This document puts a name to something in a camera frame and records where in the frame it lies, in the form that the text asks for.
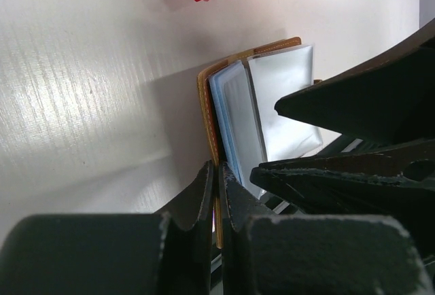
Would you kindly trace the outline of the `brown leather card holder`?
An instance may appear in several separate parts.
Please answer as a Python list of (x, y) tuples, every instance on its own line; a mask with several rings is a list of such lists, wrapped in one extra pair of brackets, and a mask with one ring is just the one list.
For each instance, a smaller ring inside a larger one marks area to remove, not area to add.
[(313, 46), (299, 37), (230, 55), (203, 69), (197, 90), (214, 165), (227, 162), (254, 197), (250, 182), (262, 162), (304, 156), (323, 144), (318, 127), (275, 111), (282, 97), (312, 86)]

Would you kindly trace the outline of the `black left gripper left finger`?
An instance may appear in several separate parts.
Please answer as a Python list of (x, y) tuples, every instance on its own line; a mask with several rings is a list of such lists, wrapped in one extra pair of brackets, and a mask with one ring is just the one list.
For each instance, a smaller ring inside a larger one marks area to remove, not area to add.
[(31, 215), (1, 248), (2, 294), (208, 294), (214, 167), (156, 213)]

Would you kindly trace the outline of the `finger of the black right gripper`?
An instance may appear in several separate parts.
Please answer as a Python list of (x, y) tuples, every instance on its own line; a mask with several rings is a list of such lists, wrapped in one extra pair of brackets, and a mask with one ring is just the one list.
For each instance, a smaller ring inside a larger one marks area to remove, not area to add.
[(262, 163), (253, 184), (308, 214), (388, 215), (434, 254), (434, 141)]
[(434, 22), (354, 68), (279, 99), (275, 110), (376, 143), (434, 137)]

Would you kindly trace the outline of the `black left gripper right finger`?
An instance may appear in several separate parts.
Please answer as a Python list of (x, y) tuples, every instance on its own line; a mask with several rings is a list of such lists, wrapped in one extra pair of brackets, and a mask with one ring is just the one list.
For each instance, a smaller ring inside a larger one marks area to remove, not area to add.
[(432, 294), (410, 232), (383, 215), (278, 215), (218, 169), (225, 294)]

